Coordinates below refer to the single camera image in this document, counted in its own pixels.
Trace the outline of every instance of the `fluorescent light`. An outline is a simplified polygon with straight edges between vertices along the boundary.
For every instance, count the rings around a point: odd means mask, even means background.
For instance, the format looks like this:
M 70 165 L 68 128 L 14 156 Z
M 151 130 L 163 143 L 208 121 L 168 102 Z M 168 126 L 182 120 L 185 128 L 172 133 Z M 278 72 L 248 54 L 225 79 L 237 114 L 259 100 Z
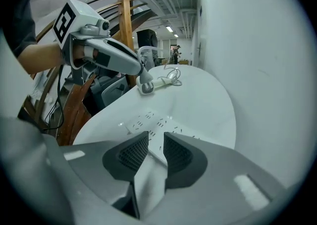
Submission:
M 171 27 L 166 27 L 168 29 L 169 32 L 173 32 Z

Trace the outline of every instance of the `forearm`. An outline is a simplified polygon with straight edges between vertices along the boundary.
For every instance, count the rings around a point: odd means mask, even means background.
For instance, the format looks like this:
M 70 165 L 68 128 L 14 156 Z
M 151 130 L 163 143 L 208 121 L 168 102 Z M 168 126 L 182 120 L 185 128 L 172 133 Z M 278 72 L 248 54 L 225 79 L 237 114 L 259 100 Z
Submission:
M 29 45 L 19 55 L 18 61 L 28 74 L 42 72 L 63 64 L 58 43 Z

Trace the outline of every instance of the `white table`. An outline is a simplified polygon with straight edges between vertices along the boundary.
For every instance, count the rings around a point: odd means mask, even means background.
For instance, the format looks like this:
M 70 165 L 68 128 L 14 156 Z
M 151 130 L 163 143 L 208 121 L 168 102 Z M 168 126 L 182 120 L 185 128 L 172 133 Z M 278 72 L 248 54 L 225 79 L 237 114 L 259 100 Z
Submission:
M 142 96 L 138 88 L 134 87 L 92 117 L 80 130 L 74 144 L 120 139 L 129 133 L 128 125 L 131 120 L 138 117 L 141 111 L 146 110 L 148 113 L 149 109 L 206 136 L 206 141 L 233 149 L 236 120 L 225 88 L 216 78 L 199 68 L 188 65 L 170 66 L 181 70 L 182 86 L 166 86 L 149 96 Z M 166 76 L 170 70 L 163 68 L 164 66 L 152 68 L 150 74 L 154 79 Z M 166 177 L 167 167 L 152 155 L 147 155 L 135 176 L 135 192 L 141 219 L 164 197 Z

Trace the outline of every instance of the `dark sleeve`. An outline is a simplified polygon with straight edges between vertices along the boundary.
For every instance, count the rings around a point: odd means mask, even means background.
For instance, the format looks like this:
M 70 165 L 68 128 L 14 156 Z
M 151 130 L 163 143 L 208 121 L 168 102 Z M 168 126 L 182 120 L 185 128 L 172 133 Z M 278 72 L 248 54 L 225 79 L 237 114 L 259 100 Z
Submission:
M 13 54 L 18 57 L 28 45 L 36 44 L 30 0 L 18 0 L 7 13 L 3 32 Z

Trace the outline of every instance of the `person in dark clothing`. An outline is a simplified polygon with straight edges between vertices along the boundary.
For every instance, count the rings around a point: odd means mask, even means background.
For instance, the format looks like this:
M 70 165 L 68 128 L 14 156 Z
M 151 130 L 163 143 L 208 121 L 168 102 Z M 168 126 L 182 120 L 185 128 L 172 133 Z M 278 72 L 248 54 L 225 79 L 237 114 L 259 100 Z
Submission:
M 178 45 L 178 46 L 174 49 L 174 51 L 173 51 L 173 56 L 172 56 L 172 58 L 174 59 L 174 64 L 177 64 L 178 58 L 179 58 L 180 55 L 181 55 L 181 53 L 178 52 L 179 48 L 180 48 L 180 46 Z
M 23 68 L 29 73 L 38 73 L 63 64 L 58 43 L 38 45 L 35 23 L 31 15 L 30 0 L 18 0 L 6 10 L 3 33 L 6 41 Z M 73 47 L 74 60 L 84 57 L 84 47 Z

